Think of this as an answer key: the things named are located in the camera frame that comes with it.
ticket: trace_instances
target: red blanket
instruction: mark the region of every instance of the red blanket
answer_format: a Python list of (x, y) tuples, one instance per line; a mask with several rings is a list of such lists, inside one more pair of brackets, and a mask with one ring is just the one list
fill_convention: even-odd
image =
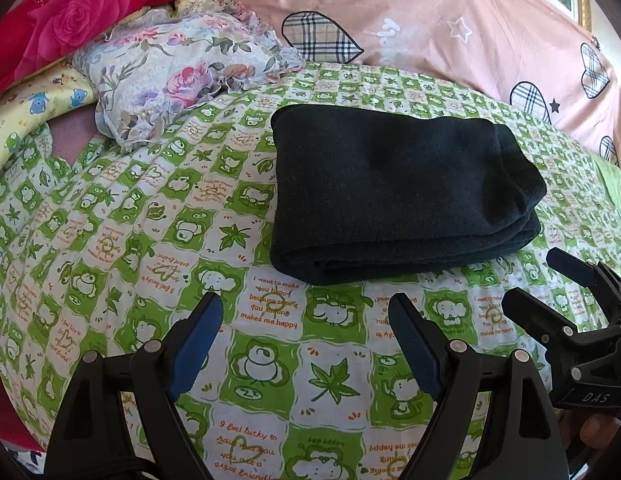
[(0, 94), (144, 6), (172, 0), (24, 0), (0, 22)]

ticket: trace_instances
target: heart outline print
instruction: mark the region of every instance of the heart outline print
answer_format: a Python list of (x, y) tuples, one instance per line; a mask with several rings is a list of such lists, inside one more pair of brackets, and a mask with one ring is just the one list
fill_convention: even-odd
[(606, 89), (611, 79), (593, 47), (582, 43), (580, 50), (585, 69), (582, 74), (582, 88), (589, 99), (595, 99)]

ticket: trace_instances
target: bed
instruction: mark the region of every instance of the bed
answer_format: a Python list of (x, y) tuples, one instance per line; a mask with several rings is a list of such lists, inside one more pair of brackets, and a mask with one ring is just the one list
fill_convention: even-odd
[[(69, 164), (54, 156), (47, 122), (13, 150), (0, 172), (0, 373), (43, 446), (85, 351), (120, 354), (162, 337), (205, 290), (222, 296), (224, 325), (177, 407), (215, 478), (303, 479), (316, 467), (344, 480), (397, 475), (433, 403), (388, 325), (396, 292), (476, 349), (526, 349), (548, 386), (542, 348), (501, 311), (505, 290), (521, 286), (580, 330), (603, 326), (593, 297), (550, 269), (545, 253), (559, 247), (621, 275), (620, 169), (544, 115), (468, 81), (357, 62), (365, 52), (309, 60), (278, 82), (188, 107), (158, 142), (130, 153), (97, 136)], [(549, 188), (537, 208), (542, 235), (511, 256), (436, 274), (326, 287), (280, 274), (268, 256), (276, 208), (268, 118), (305, 103), (509, 126)], [(258, 359), (265, 353), (272, 358)], [(134, 399), (124, 400), (136, 449), (149, 456)], [(487, 401), (478, 397), (454, 478), (469, 472)]]

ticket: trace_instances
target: pink mattress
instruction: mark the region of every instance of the pink mattress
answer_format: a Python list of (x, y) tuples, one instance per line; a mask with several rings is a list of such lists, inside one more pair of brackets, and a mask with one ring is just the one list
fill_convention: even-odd
[(427, 73), (552, 123), (621, 167), (621, 91), (589, 32), (543, 0), (235, 0), (307, 60)]

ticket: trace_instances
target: black fabric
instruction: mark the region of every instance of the black fabric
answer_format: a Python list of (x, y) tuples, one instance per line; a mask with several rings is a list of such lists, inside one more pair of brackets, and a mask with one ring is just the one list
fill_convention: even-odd
[(510, 254), (546, 194), (506, 126), (293, 105), (271, 118), (271, 261), (314, 285), (443, 270)]

